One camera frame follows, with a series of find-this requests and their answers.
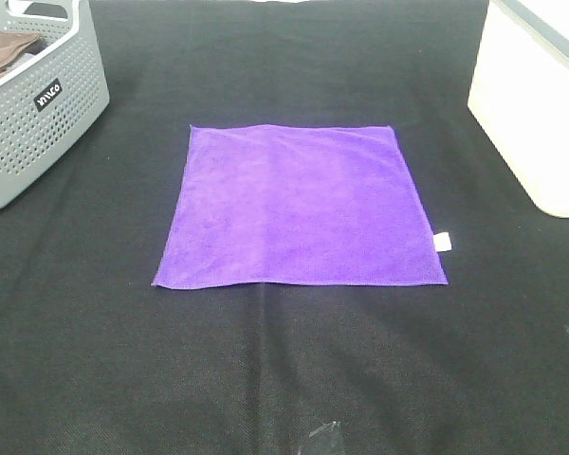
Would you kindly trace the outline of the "purple microfiber towel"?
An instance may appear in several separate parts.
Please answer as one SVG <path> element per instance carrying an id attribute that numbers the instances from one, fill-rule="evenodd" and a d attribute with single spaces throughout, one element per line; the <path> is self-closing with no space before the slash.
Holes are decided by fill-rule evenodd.
<path id="1" fill-rule="evenodd" d="M 447 281 L 393 128 L 191 129 L 154 285 Z"/>

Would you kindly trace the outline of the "clear tape piece front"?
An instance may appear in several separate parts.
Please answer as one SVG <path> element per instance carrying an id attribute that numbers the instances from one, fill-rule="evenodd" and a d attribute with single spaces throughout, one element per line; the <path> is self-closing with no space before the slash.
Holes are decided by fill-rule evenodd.
<path id="1" fill-rule="evenodd" d="M 298 450 L 299 455 L 336 455 L 343 453 L 343 441 L 340 422 L 338 421 L 323 424 L 311 431 Z"/>

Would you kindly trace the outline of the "black table cloth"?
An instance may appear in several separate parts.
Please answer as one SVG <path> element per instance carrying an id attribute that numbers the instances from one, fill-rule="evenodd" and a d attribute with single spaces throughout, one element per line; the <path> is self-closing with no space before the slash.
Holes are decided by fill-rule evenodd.
<path id="1" fill-rule="evenodd" d="M 569 219 L 467 108 L 484 1 L 95 1 L 110 103 L 0 211 L 0 454 L 569 454 Z M 446 286 L 152 286 L 192 126 L 390 125 Z"/>

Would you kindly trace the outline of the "grey perforated plastic basket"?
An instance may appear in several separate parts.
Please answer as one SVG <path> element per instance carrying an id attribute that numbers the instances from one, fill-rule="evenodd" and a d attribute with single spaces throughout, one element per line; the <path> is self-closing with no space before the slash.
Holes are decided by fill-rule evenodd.
<path id="1" fill-rule="evenodd" d="M 0 1 L 0 31 L 36 32 L 46 48 L 0 78 L 0 209 L 61 158 L 110 96 L 86 1 L 61 1 L 64 16 L 16 12 Z"/>

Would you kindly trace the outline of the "white plastic bin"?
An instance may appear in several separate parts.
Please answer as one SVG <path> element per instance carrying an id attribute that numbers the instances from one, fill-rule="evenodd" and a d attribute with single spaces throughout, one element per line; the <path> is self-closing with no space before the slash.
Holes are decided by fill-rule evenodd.
<path id="1" fill-rule="evenodd" d="M 543 212 L 569 218 L 569 1 L 491 1 L 468 109 Z"/>

